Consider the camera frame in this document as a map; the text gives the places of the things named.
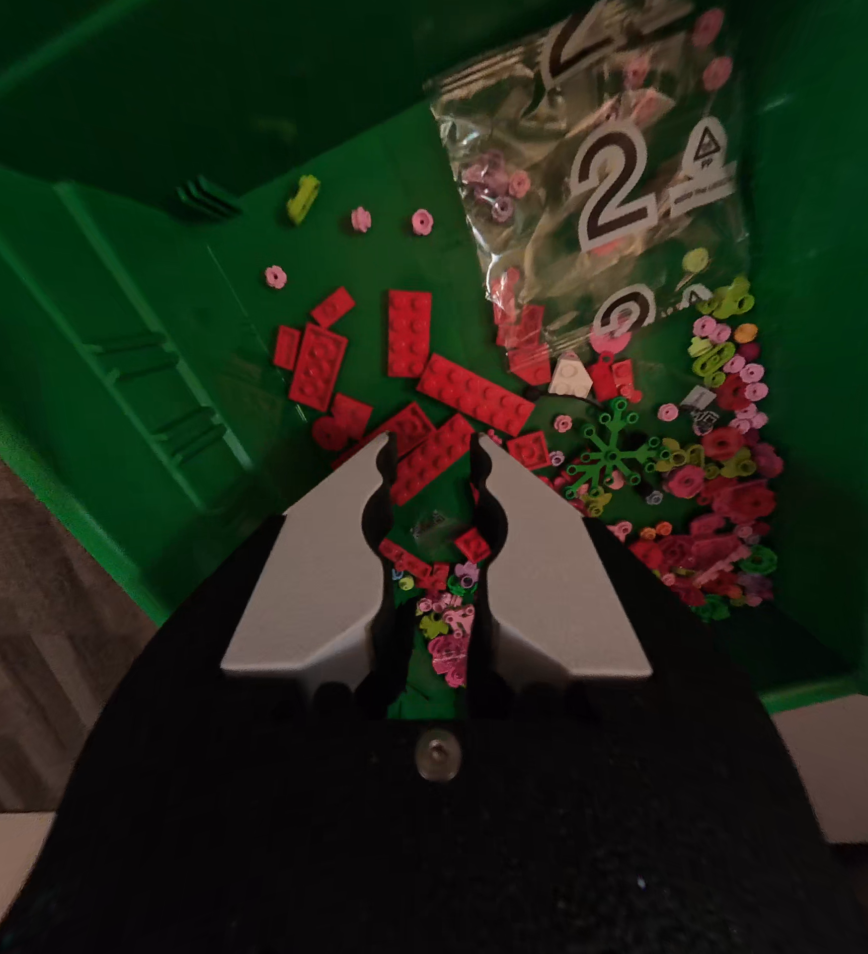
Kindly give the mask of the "white wedge lego plate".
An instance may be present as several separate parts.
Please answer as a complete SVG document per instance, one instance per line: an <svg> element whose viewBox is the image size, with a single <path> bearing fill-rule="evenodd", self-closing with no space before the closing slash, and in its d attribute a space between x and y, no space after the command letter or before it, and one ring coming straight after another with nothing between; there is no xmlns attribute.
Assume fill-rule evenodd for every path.
<svg viewBox="0 0 868 954"><path fill-rule="evenodd" d="M592 389L592 377L583 361L573 352L561 354L548 385L548 393L587 399Z"/></svg>

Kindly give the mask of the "clear numbered plastic bag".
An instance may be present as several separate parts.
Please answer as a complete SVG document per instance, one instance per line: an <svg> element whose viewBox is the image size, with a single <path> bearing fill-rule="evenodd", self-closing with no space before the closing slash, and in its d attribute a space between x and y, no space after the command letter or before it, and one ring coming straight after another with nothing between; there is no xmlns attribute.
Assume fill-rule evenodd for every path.
<svg viewBox="0 0 868 954"><path fill-rule="evenodd" d="M747 268L727 2L597 2L427 85L508 369L547 380Z"/></svg>

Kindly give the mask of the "green plastic bin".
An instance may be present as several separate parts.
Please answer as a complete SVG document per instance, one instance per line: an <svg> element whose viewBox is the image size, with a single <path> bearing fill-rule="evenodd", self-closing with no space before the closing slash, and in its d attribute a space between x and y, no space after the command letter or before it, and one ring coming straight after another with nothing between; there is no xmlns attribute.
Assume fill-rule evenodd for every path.
<svg viewBox="0 0 868 954"><path fill-rule="evenodd" d="M727 3L785 473L775 602L718 631L779 710L868 695L868 2ZM385 373L392 288L433 293L436 351L524 389L423 85L582 7L0 2L0 456L154 620L327 475L271 362L336 287L337 383L375 421L451 415Z"/></svg>

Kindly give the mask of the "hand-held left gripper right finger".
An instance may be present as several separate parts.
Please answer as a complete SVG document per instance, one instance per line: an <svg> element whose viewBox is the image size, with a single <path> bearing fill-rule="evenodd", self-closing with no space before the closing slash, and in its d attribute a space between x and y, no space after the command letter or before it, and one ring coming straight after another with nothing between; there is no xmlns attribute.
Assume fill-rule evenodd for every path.
<svg viewBox="0 0 868 954"><path fill-rule="evenodd" d="M469 454L490 668L513 690L652 677L580 514L487 435Z"/></svg>

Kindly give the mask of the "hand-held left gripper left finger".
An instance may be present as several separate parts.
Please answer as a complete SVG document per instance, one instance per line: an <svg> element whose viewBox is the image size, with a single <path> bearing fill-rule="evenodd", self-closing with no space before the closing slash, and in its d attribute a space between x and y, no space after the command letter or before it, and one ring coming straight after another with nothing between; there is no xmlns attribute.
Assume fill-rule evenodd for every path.
<svg viewBox="0 0 868 954"><path fill-rule="evenodd" d="M387 523L397 451L381 432L283 513L221 659L226 676L288 680L310 697L368 676L385 583L365 518L377 503Z"/></svg>

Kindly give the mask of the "pile of red lego plates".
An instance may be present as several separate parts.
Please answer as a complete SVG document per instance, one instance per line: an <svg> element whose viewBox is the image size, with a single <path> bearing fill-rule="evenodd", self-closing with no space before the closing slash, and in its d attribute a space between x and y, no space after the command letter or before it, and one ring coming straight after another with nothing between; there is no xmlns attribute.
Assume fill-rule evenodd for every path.
<svg viewBox="0 0 868 954"><path fill-rule="evenodd" d="M289 400L321 413L312 425L312 436L319 447L334 453L333 470L375 438L393 437L397 469L392 496L402 506L467 454L474 435L471 421L486 424L489 439L501 441L496 430L506 435L504 447L528 470L548 466L543 433L523 431L534 402L432 354L429 292L388 293L387 372L393 378L416 381L418 394L443 404L454 415L435 426L411 401L369 431L372 408L336 388L348 340L332 331L332 326L354 305L351 295L338 288L311 312L312 320L304 328L282 325L274 340L273 366L292 373Z"/></svg>

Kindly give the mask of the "green lego leaf piece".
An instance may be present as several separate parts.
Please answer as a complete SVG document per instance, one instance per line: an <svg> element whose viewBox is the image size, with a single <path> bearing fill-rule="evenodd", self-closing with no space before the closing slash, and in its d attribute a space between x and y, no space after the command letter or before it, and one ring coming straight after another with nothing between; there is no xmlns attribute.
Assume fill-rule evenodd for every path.
<svg viewBox="0 0 868 954"><path fill-rule="evenodd" d="M637 487L646 476L657 472L659 462L670 461L671 451L659 437L641 435L637 444L630 444L627 432L638 421L639 414L631 409L629 400L618 397L608 403L608 409L594 423L583 427L587 447L564 470L568 482L562 494L566 500L597 498L611 492L607 483L613 480L615 471L625 485Z"/></svg>

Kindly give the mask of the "lime green lego piece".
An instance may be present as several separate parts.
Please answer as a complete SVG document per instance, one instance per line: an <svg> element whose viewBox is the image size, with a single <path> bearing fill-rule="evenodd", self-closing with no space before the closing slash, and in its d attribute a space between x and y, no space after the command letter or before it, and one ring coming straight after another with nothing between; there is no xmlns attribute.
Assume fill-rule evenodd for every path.
<svg viewBox="0 0 868 954"><path fill-rule="evenodd" d="M319 195L320 180L309 173L302 174L294 192L286 201L286 215L295 226L301 225Z"/></svg>

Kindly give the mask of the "pile of small flower pieces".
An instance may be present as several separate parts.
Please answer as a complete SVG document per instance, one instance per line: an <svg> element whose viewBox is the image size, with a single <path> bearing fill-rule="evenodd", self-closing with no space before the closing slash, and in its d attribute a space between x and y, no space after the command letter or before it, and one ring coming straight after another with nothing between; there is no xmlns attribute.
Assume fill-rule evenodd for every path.
<svg viewBox="0 0 868 954"><path fill-rule="evenodd" d="M519 322L498 325L499 332L508 334L509 342L519 345L510 353L512 372L528 382L534 393L548 387L553 374L548 349L539 344L543 316L541 306L529 305L523 308ZM588 398L595 397L599 413L583 426L574 417L560 414L551 423L554 430L568 432L574 428L582 436L583 427L594 423L598 415L608 409L612 399L625 397L630 404L641 399L640 392L633 388L631 362L614 361L629 337L612 333L593 336L593 342L603 348L597 362L586 367L593 381ZM770 516L775 507L768 480L783 466L770 446L750 447L741 429L750 423L744 411L754 409L748 394L763 396L767 388L759 380L748 378L745 371L737 376L718 375L716 380L724 386L738 385L742 399L739 417L729 426L705 432L698 443L688 447L681 447L673 439L662 439L671 451L670 461L659 462L656 473L646 476L643 484L631 487L642 490L649 505L662 503L670 494L693 501L706 511L695 517L683 533L674 533L667 521L639 531L628 520L604 525L605 530L646 566L652 578L702 619L726 618L731 605L756 606L772 597L768 577L774 571L776 558L771 550L761 546L760 540L769 532L763 519ZM535 431L541 431L547 443L546 433ZM548 466L531 472L565 499L562 494L568 482L565 468L580 455L565 466L561 453L547 449ZM597 524L596 519L602 515L612 493L624 486L630 487L624 484L618 471L607 486L612 491L600 497L565 500L582 518L591 518L593 524ZM489 549L474 526L457 536L452 546L464 557L455 567L444 562L426 563L389 539L381 542L380 553L393 563L395 577L404 577L403 588L413 581L417 588L430 591L430 595L418 603L417 613L422 616L419 626L428 640L435 671L444 675L449 686L456 688L467 681L475 620L470 601L484 595L481 583Z"/></svg>

